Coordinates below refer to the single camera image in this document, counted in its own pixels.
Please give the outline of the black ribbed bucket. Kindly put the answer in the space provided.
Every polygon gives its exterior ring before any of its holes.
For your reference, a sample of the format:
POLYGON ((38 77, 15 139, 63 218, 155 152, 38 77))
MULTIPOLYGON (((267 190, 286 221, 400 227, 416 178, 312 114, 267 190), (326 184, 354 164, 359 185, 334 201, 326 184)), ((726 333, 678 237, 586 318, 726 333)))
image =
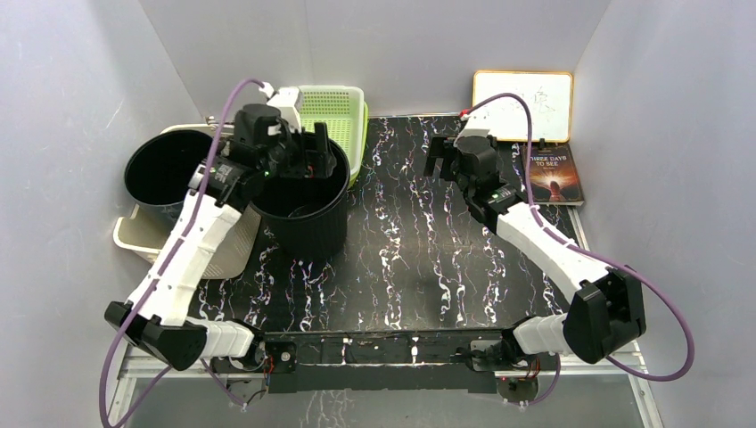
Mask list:
POLYGON ((346 241, 349 160, 333 140, 329 148, 336 160, 330 177, 276 177, 251 200, 251 207, 274 238, 295 259, 328 259, 340 252, 346 241))

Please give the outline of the large dark blue bucket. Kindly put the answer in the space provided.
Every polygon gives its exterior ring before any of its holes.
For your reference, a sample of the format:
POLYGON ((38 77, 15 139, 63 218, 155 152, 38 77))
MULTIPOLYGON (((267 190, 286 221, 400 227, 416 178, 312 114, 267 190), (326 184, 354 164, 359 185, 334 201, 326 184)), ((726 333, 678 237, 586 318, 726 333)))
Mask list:
POLYGON ((124 172, 125 187, 150 219, 167 229, 176 224, 188 183, 211 142, 201 131, 179 129, 155 136, 133 153, 124 172))

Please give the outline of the cream perforated laundry basket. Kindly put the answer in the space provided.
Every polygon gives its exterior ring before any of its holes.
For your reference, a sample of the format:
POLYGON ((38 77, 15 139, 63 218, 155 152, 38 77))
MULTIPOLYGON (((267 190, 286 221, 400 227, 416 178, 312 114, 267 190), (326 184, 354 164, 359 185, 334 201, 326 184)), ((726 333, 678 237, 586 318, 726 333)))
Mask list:
MULTIPOLYGON (((175 125, 160 134, 191 129, 214 137, 216 128, 206 124, 175 125)), ((240 275, 249 260, 259 230, 260 215, 248 207, 239 221, 228 231, 218 246, 202 277, 204 279, 227 279, 240 275)), ((172 231, 150 219, 139 205, 128 217, 118 218, 112 238, 120 248, 131 250, 141 258, 154 263, 172 231)))

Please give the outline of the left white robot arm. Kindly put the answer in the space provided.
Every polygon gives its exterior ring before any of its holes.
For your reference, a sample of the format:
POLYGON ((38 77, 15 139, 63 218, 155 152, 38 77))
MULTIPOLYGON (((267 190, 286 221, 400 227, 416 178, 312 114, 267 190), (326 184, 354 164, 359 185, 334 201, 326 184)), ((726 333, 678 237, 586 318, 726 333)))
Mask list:
POLYGON ((262 104, 238 111, 234 136, 216 134, 185 175, 182 211, 145 279, 124 302, 113 301, 105 319, 118 335, 170 368, 183 371, 207 358, 232 358, 245 371, 266 360, 259 330, 241 320, 207 321, 187 315, 194 291, 218 247, 247 207, 285 179, 321 185, 342 169, 345 152, 324 122, 291 131, 282 113, 262 104))

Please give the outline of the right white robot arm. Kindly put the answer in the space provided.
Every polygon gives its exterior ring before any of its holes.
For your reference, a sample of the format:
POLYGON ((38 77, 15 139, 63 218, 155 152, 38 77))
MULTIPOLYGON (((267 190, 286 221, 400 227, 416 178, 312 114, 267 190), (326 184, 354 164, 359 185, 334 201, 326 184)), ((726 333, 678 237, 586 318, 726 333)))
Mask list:
POLYGON ((435 136, 423 173, 455 183, 472 217, 534 262, 570 303, 564 314, 529 317, 505 330, 507 365, 526 368, 543 352, 595 364, 645 333, 640 281, 581 254, 500 177, 497 159, 490 137, 435 136))

